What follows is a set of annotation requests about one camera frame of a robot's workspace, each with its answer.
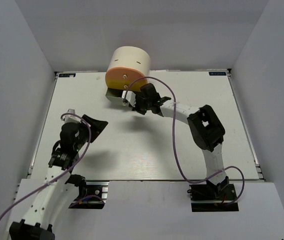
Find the cream round drawer organizer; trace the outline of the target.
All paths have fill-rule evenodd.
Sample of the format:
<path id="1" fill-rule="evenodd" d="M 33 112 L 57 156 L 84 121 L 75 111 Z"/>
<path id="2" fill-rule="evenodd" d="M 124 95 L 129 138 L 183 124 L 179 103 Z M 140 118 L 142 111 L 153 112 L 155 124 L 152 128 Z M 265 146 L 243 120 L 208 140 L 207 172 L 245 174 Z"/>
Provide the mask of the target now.
<path id="1" fill-rule="evenodd" d="M 121 46 L 117 48 L 111 58 L 105 74 L 107 91 L 105 97 L 113 104 L 122 104 L 122 93 L 130 84 L 130 91 L 139 92 L 140 87 L 148 83 L 151 59 L 149 54 L 138 47 Z"/>

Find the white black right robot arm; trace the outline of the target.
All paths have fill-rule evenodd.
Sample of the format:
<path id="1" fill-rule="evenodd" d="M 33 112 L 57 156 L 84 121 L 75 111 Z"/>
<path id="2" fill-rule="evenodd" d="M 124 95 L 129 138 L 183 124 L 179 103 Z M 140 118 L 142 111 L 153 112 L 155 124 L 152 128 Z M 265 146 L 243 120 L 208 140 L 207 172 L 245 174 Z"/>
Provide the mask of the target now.
<path id="1" fill-rule="evenodd" d="M 211 106 L 192 107 L 167 96 L 161 97 L 151 83 L 142 86 L 140 93 L 124 91 L 122 98 L 133 111 L 142 115 L 152 111 L 153 114 L 187 124 L 195 144 L 203 152 L 208 195 L 215 200 L 225 195 L 229 184 L 222 159 L 225 128 Z"/>

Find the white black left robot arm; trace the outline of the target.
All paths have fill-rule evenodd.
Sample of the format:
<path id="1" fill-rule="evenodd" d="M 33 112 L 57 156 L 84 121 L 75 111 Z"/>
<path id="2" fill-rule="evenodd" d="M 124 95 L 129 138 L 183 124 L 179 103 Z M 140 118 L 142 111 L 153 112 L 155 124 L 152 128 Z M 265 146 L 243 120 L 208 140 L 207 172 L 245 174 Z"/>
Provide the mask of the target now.
<path id="1" fill-rule="evenodd" d="M 73 174 L 74 167 L 85 155 L 89 145 L 108 125 L 87 115 L 64 113 L 61 116 L 60 139 L 54 144 L 44 184 L 33 191 L 30 208 L 20 221 L 9 228 L 13 240 L 53 240 L 54 230 L 62 215 L 76 200 L 87 195 L 84 176 Z"/>

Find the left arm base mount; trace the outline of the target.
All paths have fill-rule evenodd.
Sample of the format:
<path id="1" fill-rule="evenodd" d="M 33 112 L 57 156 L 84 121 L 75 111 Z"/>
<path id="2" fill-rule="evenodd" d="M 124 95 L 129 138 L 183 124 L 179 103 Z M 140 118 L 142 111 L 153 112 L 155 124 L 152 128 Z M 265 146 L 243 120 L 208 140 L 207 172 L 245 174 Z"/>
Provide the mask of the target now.
<path id="1" fill-rule="evenodd" d="M 89 181 L 84 176 L 72 174 L 66 181 L 78 189 L 78 196 L 69 206 L 70 209 L 101 210 L 108 195 L 108 181 Z"/>

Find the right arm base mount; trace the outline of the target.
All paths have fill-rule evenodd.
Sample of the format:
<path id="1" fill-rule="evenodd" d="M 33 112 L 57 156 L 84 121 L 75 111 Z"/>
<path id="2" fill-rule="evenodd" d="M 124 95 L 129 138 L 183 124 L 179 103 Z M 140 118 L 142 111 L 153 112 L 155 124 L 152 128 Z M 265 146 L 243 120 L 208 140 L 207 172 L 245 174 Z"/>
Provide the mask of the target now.
<path id="1" fill-rule="evenodd" d="M 219 196 L 215 196 L 205 184 L 190 185 L 187 193 L 194 213 L 239 211 L 238 203 L 234 201 L 237 198 L 234 184 L 229 184 Z"/>

